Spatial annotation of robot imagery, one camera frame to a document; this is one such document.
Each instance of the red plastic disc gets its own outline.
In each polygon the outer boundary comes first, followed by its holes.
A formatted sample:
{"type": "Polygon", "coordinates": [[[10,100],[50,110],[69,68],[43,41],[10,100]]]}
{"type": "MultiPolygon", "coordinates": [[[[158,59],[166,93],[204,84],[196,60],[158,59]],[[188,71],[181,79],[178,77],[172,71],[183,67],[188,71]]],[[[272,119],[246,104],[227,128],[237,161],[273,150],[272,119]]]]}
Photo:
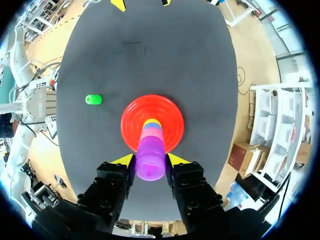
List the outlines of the red plastic disc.
{"type": "Polygon", "coordinates": [[[124,142],[136,152],[143,125],[148,119],[157,119],[161,123],[165,152],[172,151],[184,134],[184,118],[171,100],[160,95],[138,97],[126,107],[121,118],[124,142]]]}

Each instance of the wooden floor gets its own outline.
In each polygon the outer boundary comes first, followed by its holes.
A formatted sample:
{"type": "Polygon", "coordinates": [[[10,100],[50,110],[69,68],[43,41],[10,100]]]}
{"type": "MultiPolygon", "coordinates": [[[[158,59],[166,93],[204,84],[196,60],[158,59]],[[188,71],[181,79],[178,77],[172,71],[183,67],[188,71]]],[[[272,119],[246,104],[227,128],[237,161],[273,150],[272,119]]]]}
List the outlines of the wooden floor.
{"type": "MultiPolygon", "coordinates": [[[[85,0],[74,0],[59,23],[43,36],[38,36],[27,46],[27,56],[32,59],[33,64],[41,65],[36,60],[49,63],[62,59],[71,32],[85,10],[83,8],[84,2],[85,0]]],[[[228,4],[235,15],[244,11],[243,7],[237,6],[234,1],[229,0],[228,4]]],[[[226,19],[231,19],[225,4],[221,4],[219,8],[226,19]]],[[[249,15],[235,27],[229,27],[229,31],[235,49],[237,65],[245,71],[245,73],[241,69],[238,71],[241,79],[245,79],[245,82],[239,87],[239,91],[245,93],[251,84],[279,83],[279,71],[273,48],[260,21],[249,15]]],[[[249,141],[251,132],[247,129],[248,116],[249,95],[238,94],[238,110],[232,142],[249,141]]],[[[76,202],[76,195],[68,180],[57,146],[49,142],[42,134],[38,134],[32,142],[29,158],[39,180],[46,184],[56,185],[54,174],[59,175],[65,181],[67,188],[63,189],[58,186],[56,190],[65,199],[76,202]]],[[[237,171],[226,163],[215,190],[226,196],[236,175],[237,171]]]]}

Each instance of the black tabletop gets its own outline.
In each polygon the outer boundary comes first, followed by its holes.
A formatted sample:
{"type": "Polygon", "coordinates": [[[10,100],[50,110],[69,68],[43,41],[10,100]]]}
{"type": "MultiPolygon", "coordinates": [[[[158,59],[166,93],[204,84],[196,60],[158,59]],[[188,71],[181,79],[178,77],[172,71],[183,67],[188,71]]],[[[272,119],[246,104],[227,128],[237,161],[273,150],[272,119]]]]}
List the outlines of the black tabletop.
{"type": "MultiPolygon", "coordinates": [[[[90,4],[67,44],[57,86],[57,131],[64,167],[76,194],[96,168],[131,150],[120,131],[126,106],[159,94],[180,108],[185,130],[173,154],[198,161],[213,186],[228,156],[235,127],[236,56],[225,20],[203,0],[127,0],[121,12],[109,0],[90,4]],[[101,105],[88,105],[100,94],[101,105]]],[[[134,180],[120,215],[167,221],[180,214],[165,177],[134,180]]]]}

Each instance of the cardboard box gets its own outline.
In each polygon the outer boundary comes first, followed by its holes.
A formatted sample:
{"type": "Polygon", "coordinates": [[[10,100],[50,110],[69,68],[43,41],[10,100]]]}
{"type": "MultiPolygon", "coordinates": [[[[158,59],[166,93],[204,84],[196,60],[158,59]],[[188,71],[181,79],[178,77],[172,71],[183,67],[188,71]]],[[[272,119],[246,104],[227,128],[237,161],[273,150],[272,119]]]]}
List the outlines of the cardboard box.
{"type": "Polygon", "coordinates": [[[247,126],[248,129],[252,130],[254,128],[254,121],[255,121],[255,118],[253,116],[249,117],[249,122],[247,126]]]}
{"type": "Polygon", "coordinates": [[[260,145],[258,147],[260,149],[260,157],[259,160],[257,161],[256,165],[254,166],[253,172],[257,173],[260,170],[264,169],[266,162],[267,162],[267,158],[269,156],[269,152],[270,152],[270,148],[264,145],[260,145]]]}
{"type": "Polygon", "coordinates": [[[255,104],[256,103],[256,91],[255,90],[251,90],[249,92],[249,103],[250,104],[255,104]]]}
{"type": "Polygon", "coordinates": [[[234,143],[228,159],[228,164],[232,166],[242,177],[246,177],[254,170],[260,157],[259,145],[251,146],[248,143],[234,143]]]}
{"type": "Polygon", "coordinates": [[[254,117],[254,116],[255,116],[255,113],[256,113],[256,105],[250,103],[249,116],[250,116],[250,117],[254,117]]]}
{"type": "Polygon", "coordinates": [[[295,162],[298,164],[307,164],[310,158],[312,145],[302,142],[296,156],[295,162]]]}

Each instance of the green cylinder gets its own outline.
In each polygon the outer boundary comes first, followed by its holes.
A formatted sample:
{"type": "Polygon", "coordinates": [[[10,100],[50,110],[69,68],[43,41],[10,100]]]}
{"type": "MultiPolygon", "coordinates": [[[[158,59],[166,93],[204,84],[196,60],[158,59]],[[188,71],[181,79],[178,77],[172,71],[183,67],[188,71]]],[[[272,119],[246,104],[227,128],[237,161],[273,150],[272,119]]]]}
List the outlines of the green cylinder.
{"type": "Polygon", "coordinates": [[[85,97],[85,102],[90,105],[99,105],[102,103],[102,96],[98,94],[89,94],[85,97]]]}

